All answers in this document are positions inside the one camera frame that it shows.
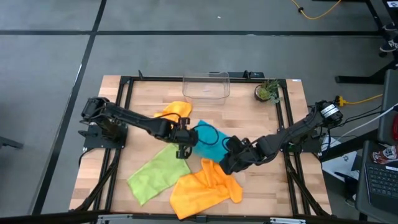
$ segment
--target green cloth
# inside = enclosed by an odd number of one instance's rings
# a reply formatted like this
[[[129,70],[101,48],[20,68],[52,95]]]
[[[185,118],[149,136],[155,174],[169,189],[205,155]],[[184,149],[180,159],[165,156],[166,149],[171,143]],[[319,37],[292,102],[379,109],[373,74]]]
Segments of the green cloth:
[[[177,150],[176,145],[168,144],[127,180],[141,206],[173,186],[181,176],[191,173],[185,160],[175,157]]]

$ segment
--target white cable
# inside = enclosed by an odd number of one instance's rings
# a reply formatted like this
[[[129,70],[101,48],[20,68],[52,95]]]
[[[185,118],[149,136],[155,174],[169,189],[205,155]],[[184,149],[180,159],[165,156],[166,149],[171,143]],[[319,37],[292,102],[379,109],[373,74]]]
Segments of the white cable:
[[[338,141],[338,140],[341,139],[342,137],[346,136],[347,134],[352,133],[353,131],[355,131],[355,130],[357,130],[357,129],[359,129],[359,128],[362,128],[363,126],[368,125],[368,124],[372,123],[373,121],[375,121],[375,120],[381,118],[382,116],[386,115],[388,112],[392,111],[392,109],[394,109],[395,106],[398,106],[398,103],[397,103],[396,105],[392,106],[390,109],[386,110],[384,113],[382,113],[382,114],[380,114],[379,116],[373,118],[372,120],[370,120],[370,121],[368,121],[368,122],[366,122],[366,123],[364,123],[364,124],[362,124],[362,125],[360,125],[360,126],[354,128],[354,129],[352,129],[351,131],[348,131],[347,133],[345,133],[344,135],[340,136],[338,139],[334,140],[334,141],[333,141],[332,143],[330,143],[330,144],[332,145],[333,143],[335,143],[336,141]]]

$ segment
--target gray floor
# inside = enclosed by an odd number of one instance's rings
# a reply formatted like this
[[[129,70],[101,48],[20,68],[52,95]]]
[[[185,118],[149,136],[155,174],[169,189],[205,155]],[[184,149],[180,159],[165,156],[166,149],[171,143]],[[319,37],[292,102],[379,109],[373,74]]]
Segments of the gray floor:
[[[0,29],[91,30],[100,0],[0,1]],[[299,3],[318,15],[332,2]],[[373,1],[388,21],[380,1]],[[374,30],[364,4],[344,2],[324,19],[308,21],[289,0],[113,0],[100,30]],[[0,136],[24,142],[0,150],[0,217],[29,212],[88,36],[0,35]],[[379,58],[382,39],[370,37],[97,36],[65,136],[44,213],[68,209],[83,138],[78,123],[85,100],[98,94],[103,75],[178,75],[185,71],[261,71],[270,78],[299,78],[307,103],[335,95],[350,101],[380,94],[382,86],[342,85],[335,75],[366,76],[389,62]],[[345,106],[346,117],[373,109],[380,100]],[[335,129],[341,135],[364,120]],[[362,134],[376,123],[358,130]],[[332,211],[358,212],[343,201],[342,187],[325,176]]]

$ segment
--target laptop keyboard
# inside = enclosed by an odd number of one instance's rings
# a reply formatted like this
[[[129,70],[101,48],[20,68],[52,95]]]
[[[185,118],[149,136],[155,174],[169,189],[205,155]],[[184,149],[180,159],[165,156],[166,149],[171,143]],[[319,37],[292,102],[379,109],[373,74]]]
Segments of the laptop keyboard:
[[[366,164],[368,187],[374,194],[398,198],[398,172]]]

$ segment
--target towel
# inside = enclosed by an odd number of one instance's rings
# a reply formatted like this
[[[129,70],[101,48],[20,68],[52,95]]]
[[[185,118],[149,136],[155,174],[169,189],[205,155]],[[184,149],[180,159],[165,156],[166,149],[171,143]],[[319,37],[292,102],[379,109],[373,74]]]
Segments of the towel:
[[[206,210],[228,198],[234,203],[243,199],[242,187],[220,165],[202,159],[203,170],[181,177],[170,197],[170,204],[179,219]]]
[[[141,206],[173,186],[181,176],[191,173],[185,160],[175,157],[177,150],[176,145],[168,144],[127,180]]]
[[[161,113],[156,113],[155,117],[162,116],[169,113],[177,113],[182,118],[186,118],[192,111],[192,105],[187,102],[182,101],[174,101],[171,104],[167,105],[166,108]],[[164,116],[164,118],[169,119],[171,121],[178,122],[178,116],[175,114]]]
[[[208,124],[204,122],[203,120],[200,120],[198,125],[202,124]],[[195,128],[196,131],[198,131],[198,138],[206,143],[213,143],[217,140],[217,135],[216,131],[214,128],[209,127],[209,126],[199,126]],[[224,155],[227,153],[227,150],[222,145],[222,141],[224,138],[227,137],[224,133],[221,131],[218,131],[218,141],[215,145],[209,146],[206,144],[203,144],[202,142],[198,142],[195,147],[193,147],[193,153],[198,154],[199,156],[202,156],[207,159],[212,159],[215,162],[220,162],[223,158]]]

